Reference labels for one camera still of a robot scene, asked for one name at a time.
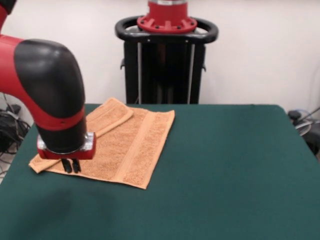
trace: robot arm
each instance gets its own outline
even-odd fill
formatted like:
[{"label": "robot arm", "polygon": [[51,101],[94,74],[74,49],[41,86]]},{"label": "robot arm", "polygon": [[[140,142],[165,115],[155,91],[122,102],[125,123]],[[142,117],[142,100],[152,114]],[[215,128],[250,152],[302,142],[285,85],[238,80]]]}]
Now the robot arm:
[{"label": "robot arm", "polygon": [[[0,29],[14,4],[15,0],[0,0]],[[67,159],[79,172],[78,160],[93,158],[96,137],[87,133],[82,76],[65,46],[0,34],[0,92],[19,98],[29,109],[42,158],[62,159],[69,173]]]}]

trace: red cylinder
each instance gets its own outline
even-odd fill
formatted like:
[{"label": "red cylinder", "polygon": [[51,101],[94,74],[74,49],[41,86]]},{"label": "red cylinder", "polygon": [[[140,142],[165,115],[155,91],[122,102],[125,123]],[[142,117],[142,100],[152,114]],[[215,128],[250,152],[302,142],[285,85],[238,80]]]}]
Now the red cylinder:
[{"label": "red cylinder", "polygon": [[149,0],[149,12],[139,17],[138,26],[151,33],[184,34],[197,27],[197,21],[188,17],[187,0]]}]

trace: green felt tabletop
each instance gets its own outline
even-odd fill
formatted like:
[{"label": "green felt tabletop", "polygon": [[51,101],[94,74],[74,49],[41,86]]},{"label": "green felt tabletop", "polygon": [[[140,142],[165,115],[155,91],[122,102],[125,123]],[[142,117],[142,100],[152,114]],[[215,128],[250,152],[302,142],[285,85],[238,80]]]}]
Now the green felt tabletop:
[{"label": "green felt tabletop", "polygon": [[176,111],[147,190],[36,174],[33,127],[0,185],[0,239],[320,239],[320,167],[280,107],[143,107]]}]

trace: white wall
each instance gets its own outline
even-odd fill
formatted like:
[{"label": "white wall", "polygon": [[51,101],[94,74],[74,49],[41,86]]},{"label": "white wall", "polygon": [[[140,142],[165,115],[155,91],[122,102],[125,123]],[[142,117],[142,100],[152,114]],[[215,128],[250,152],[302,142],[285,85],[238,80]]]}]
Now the white wall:
[{"label": "white wall", "polygon": [[[87,103],[125,101],[123,42],[114,25],[146,9],[147,0],[18,0],[2,33],[66,45],[79,62]],[[220,29],[207,46],[200,103],[320,105],[320,1],[190,0],[189,13]]]}]

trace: folded towel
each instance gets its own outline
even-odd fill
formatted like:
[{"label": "folded towel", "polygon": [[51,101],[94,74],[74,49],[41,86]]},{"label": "folded towel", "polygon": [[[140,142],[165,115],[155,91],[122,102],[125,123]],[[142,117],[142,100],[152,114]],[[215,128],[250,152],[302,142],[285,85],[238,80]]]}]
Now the folded towel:
[{"label": "folded towel", "polygon": [[88,131],[97,135],[96,154],[80,161],[80,173],[68,174],[60,160],[39,155],[29,166],[36,173],[49,171],[147,189],[174,118],[174,111],[129,108],[111,98],[86,117]]}]

